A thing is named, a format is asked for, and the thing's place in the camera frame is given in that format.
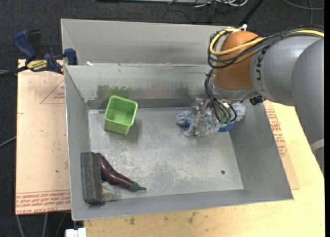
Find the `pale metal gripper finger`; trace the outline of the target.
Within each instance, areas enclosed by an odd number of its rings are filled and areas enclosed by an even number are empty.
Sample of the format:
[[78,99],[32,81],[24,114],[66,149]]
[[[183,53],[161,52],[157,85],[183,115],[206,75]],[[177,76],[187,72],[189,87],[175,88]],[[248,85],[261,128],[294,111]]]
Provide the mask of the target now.
[[204,133],[207,133],[207,132],[209,131],[209,128],[210,128],[210,125],[211,125],[211,123],[210,123],[210,120],[211,120],[211,110],[210,110],[210,108],[209,108],[209,107],[206,107],[206,108],[204,109],[203,114],[204,114],[204,119],[203,119],[203,121],[204,121],[203,132],[204,132]]
[[201,131],[203,130],[203,123],[202,123],[202,114],[203,114],[203,109],[202,109],[202,103],[197,102],[195,105],[195,135],[199,135]]

